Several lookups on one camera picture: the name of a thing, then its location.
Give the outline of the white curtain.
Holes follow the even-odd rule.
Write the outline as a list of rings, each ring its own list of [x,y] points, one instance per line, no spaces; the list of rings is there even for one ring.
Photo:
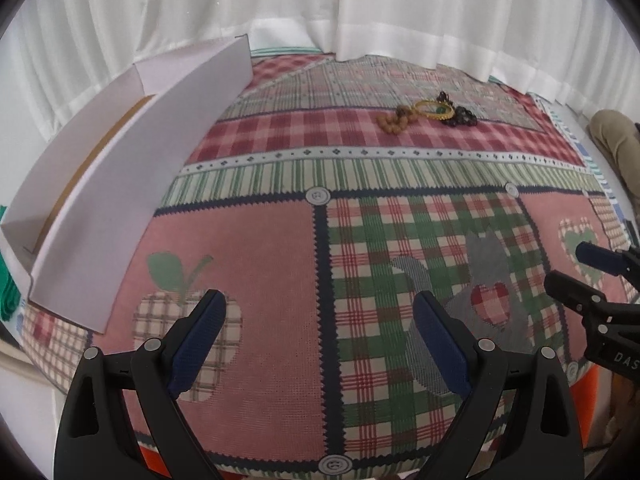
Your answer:
[[[639,52],[606,0],[25,0],[1,40],[2,126],[47,142],[135,62],[232,36],[258,52],[448,65],[585,116],[639,114]]]

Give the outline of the white cardboard box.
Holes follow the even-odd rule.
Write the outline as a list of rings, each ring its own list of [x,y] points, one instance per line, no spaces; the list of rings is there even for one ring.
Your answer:
[[[244,36],[134,63],[47,145],[1,221],[1,253],[36,307],[103,332],[160,200],[253,77]]]

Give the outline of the green cloth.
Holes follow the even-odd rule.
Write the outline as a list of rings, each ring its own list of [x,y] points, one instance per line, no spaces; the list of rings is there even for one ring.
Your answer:
[[[9,272],[6,263],[0,258],[0,309],[2,321],[9,321],[21,301],[21,293]]]

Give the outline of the patchwork plaid bed cover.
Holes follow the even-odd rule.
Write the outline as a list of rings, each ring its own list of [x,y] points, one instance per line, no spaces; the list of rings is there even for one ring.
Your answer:
[[[382,476],[421,466],[460,405],[413,324],[413,296],[430,290],[478,338],[552,348],[587,416],[582,323],[544,276],[634,302],[575,257],[581,242],[627,244],[604,228],[599,192],[506,189],[469,102],[481,84],[379,56],[256,61],[160,200],[104,332],[27,307],[25,353],[67,390],[88,347],[134,350],[218,289],[224,326],[178,401],[214,464]]]

